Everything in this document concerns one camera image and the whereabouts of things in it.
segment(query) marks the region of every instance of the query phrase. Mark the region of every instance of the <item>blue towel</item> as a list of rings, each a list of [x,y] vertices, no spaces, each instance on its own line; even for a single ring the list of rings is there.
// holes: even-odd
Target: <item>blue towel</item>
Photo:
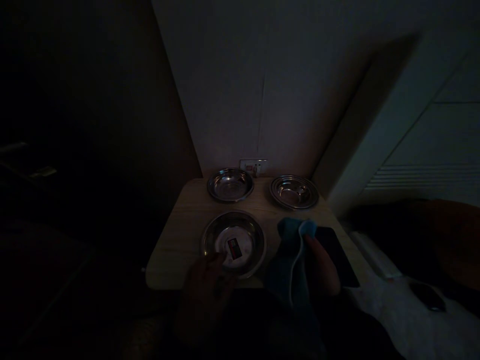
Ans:
[[[317,224],[312,220],[284,218],[277,225],[281,243],[275,257],[266,269],[263,285],[284,308],[293,314],[308,341],[317,353],[325,353],[320,338],[320,326],[310,304],[309,287],[305,273],[303,236],[315,237]]]

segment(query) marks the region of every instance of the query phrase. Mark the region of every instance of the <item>stainless steel bowl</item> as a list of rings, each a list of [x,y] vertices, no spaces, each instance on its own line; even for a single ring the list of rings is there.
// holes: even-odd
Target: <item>stainless steel bowl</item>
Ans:
[[[236,203],[252,193],[254,180],[248,172],[239,168],[225,168],[208,179],[206,188],[215,199]]]
[[[270,184],[270,194],[283,207],[291,210],[307,210],[319,201],[315,185],[299,176],[282,175]]]
[[[267,241],[254,217],[245,211],[230,211],[214,218],[200,239],[200,254],[226,252],[223,271],[246,279],[264,261]]]

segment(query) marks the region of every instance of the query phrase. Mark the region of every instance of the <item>sticker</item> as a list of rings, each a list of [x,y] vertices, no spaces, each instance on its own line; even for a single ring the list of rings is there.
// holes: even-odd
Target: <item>sticker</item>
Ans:
[[[227,241],[228,248],[230,249],[230,254],[233,260],[238,259],[242,256],[242,252],[240,251],[239,242],[236,238]]]

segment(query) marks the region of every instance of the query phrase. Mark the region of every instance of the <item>dark floor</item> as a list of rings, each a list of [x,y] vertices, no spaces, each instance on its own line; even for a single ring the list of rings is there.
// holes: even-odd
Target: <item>dark floor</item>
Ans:
[[[51,227],[3,224],[0,355],[149,359],[177,291],[152,291],[137,262]]]

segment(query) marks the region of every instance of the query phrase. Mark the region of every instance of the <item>person's hand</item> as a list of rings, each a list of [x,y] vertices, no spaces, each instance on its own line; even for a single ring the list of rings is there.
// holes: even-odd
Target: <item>person's hand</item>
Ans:
[[[220,253],[202,256],[186,275],[173,334],[191,347],[200,345],[214,330],[237,282],[231,277],[217,285],[225,257]]]
[[[311,296],[318,299],[338,295],[341,290],[340,278],[329,254],[316,238],[307,234],[303,238],[311,250],[307,252],[305,264]]]

